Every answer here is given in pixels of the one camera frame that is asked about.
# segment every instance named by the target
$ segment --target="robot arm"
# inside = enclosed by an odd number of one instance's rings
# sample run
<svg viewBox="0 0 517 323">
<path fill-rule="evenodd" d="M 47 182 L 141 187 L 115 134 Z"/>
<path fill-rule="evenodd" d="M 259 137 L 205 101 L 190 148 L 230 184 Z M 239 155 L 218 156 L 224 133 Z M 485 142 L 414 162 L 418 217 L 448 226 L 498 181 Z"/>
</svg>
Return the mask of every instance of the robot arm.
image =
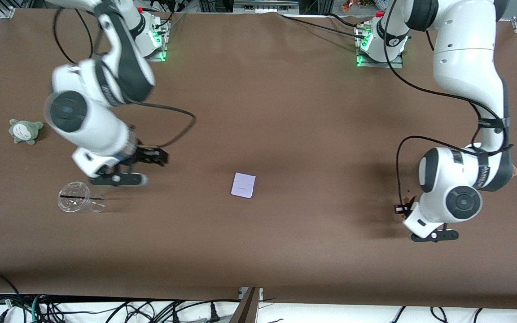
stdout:
<svg viewBox="0 0 517 323">
<path fill-rule="evenodd" d="M 475 105 L 482 142 L 463 153 L 449 148 L 428 151 L 419 164 L 423 190 L 404 225 L 426 238 L 444 223 L 472 219 L 482 209 L 479 190 L 496 191 L 513 174 L 505 84 L 494 66 L 496 9 L 490 0 L 406 0 L 390 2 L 386 15 L 372 21 L 372 41 L 365 52 L 376 61 L 391 61 L 403 50 L 409 29 L 438 31 L 434 78 L 441 88 L 487 107 Z M 390 16 L 388 30 L 386 19 Z"/>
<path fill-rule="evenodd" d="M 101 0 L 46 0 L 50 4 L 94 13 Z M 162 23 L 160 17 L 148 12 L 139 12 L 133 0 L 113 0 L 113 8 L 123 17 L 125 24 L 142 57 L 147 57 L 162 47 Z"/>
<path fill-rule="evenodd" d="M 86 6 L 80 0 L 73 3 L 92 9 L 111 51 L 53 71 L 53 93 L 45 104 L 45 119 L 59 135 L 78 146 L 73 160 L 92 183 L 145 184 L 142 174 L 107 173 L 119 164 L 131 166 L 145 160 L 141 157 L 145 149 L 137 147 L 133 131 L 110 108 L 145 100 L 154 86 L 153 72 L 137 49 L 116 0 L 92 0 Z M 151 153 L 150 163 L 166 163 L 166 153 L 160 149 Z"/>
</svg>

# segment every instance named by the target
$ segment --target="plush toy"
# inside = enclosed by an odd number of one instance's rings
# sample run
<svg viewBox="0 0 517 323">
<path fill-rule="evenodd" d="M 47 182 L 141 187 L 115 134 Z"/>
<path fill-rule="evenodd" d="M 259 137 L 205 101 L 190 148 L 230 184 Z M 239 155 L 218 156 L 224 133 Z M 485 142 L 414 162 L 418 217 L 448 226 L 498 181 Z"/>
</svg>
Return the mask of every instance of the plush toy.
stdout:
<svg viewBox="0 0 517 323">
<path fill-rule="evenodd" d="M 29 122 L 11 119 L 9 120 L 9 124 L 11 125 L 9 133 L 11 137 L 13 137 L 13 141 L 15 143 L 25 141 L 30 145 L 35 145 L 35 138 L 39 135 L 39 129 L 43 127 L 43 122 L 39 121 Z"/>
</svg>

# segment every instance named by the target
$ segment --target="plastic cup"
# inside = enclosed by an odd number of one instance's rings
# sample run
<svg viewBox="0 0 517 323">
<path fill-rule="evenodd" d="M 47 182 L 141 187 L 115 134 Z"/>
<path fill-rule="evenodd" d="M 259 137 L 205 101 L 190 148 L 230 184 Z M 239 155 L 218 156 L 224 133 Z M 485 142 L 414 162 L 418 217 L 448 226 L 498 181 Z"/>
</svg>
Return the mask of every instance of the plastic cup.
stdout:
<svg viewBox="0 0 517 323">
<path fill-rule="evenodd" d="M 85 183 L 73 182 L 59 191 L 57 204 L 61 210 L 69 213 L 99 213 L 106 209 L 107 200 L 98 194 L 92 194 Z"/>
</svg>

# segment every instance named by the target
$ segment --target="white floor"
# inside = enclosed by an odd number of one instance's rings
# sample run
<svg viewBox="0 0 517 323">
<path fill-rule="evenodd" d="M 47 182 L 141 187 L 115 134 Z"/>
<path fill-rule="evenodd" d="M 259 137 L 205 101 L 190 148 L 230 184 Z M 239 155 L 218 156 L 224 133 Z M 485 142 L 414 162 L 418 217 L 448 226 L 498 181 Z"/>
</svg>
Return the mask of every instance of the white floor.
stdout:
<svg viewBox="0 0 517 323">
<path fill-rule="evenodd" d="M 162 310 L 169 302 L 154 302 L 156 311 Z M 132 303 L 135 307 L 142 302 Z M 114 309 L 121 302 L 105 303 L 65 303 L 59 305 L 61 311 L 104 311 Z M 236 309 L 236 303 L 217 303 L 219 317 L 232 315 Z M 363 305 L 314 305 L 291 303 L 261 303 L 258 311 L 257 323 L 272 323 L 279 319 L 281 323 L 390 323 L 396 317 L 399 306 L 363 306 Z M 0 314 L 7 309 L 6 305 L 0 305 Z M 145 314 L 152 314 L 152 309 L 143 307 Z M 449 323 L 472 323 L 474 308 L 445 307 L 447 321 Z M 100 314 L 66 314 L 66 323 L 104 323 L 112 311 Z M 31 314 L 26 313 L 27 321 L 31 322 Z M 123 323 L 126 311 L 119 311 L 110 323 Z M 182 323 L 204 322 L 210 317 L 209 304 L 194 306 L 178 313 Z M 129 323 L 145 323 L 147 319 L 141 315 L 133 317 Z M 400 316 L 398 323 L 437 323 L 429 312 L 428 307 L 407 307 Z M 23 323 L 23 315 L 18 308 L 8 312 L 5 323 Z M 478 316 L 477 323 L 517 323 L 517 310 L 484 309 Z"/>
</svg>

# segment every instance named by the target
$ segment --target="brown paper sheet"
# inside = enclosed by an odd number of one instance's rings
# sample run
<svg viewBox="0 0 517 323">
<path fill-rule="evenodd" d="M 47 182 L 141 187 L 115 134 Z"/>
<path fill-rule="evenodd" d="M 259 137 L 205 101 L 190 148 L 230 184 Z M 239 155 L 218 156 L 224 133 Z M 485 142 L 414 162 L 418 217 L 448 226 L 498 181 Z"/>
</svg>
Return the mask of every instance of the brown paper sheet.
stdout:
<svg viewBox="0 0 517 323">
<path fill-rule="evenodd" d="M 239 286 L 261 286 L 279 302 L 517 307 L 517 177 L 483 192 L 476 218 L 451 225 L 457 241 L 412 243 L 392 211 L 400 140 L 467 145 L 476 126 L 468 104 L 357 68 L 351 39 L 277 14 L 187 14 L 167 61 L 152 64 L 148 101 L 199 123 L 169 147 L 168 167 L 137 166 L 147 186 L 92 187 L 111 199 L 108 213 L 63 213 L 60 188 L 86 180 L 74 146 L 49 127 L 34 146 L 8 134 L 11 118 L 43 121 L 51 72 L 66 63 L 52 16 L 19 9 L 0 21 L 0 272 L 21 292 L 234 298 Z M 74 59 L 88 54 L 74 12 L 59 31 Z M 400 73 L 439 89 L 425 35 L 412 35 Z M 509 86 L 517 166 L 517 34 L 506 22 L 495 61 Z M 153 108 L 114 111 L 148 144 L 188 122 Z M 403 149 L 411 194 L 429 147 Z M 250 200 L 230 195 L 235 172 L 257 176 Z"/>
</svg>

